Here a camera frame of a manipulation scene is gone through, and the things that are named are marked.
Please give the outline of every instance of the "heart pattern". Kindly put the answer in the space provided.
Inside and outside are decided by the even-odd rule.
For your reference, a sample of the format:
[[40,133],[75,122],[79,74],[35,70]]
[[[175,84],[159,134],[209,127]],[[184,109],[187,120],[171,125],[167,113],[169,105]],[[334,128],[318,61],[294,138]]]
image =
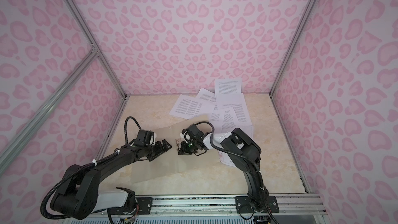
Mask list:
[[0,153],[91,47],[62,0],[2,0]]
[[397,223],[397,0],[320,0],[274,97],[332,223]]
[[0,222],[48,223],[39,211],[42,198],[69,166],[96,157],[120,103],[94,60],[0,178]]
[[76,0],[132,94],[213,90],[229,77],[269,92],[307,1]]

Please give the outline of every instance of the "pink wall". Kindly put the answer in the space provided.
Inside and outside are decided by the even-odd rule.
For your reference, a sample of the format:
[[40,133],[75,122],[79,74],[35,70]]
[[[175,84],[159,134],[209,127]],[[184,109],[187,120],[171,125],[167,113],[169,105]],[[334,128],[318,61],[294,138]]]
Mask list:
[[1,223],[50,223],[40,203],[67,167],[92,161],[121,102],[95,60],[0,178]]
[[269,92],[307,0],[75,0],[127,93]]
[[62,0],[1,0],[0,154],[89,49]]
[[333,223],[398,222],[398,0],[320,0],[276,103]]

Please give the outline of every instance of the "black mounting plate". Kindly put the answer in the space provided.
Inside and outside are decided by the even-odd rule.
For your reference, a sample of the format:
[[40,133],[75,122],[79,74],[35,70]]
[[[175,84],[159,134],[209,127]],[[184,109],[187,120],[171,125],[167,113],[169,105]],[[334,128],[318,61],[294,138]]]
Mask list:
[[[150,214],[150,210],[152,208],[152,197],[137,197],[136,199],[137,204],[140,206],[138,214]],[[122,208],[111,208],[109,211],[111,215],[124,214]]]
[[[276,197],[271,195],[268,197],[266,201],[268,207],[270,208],[272,213],[279,213],[278,202],[276,201]],[[235,206],[237,213],[240,214],[251,214],[253,210],[250,206],[250,197],[235,197]]]

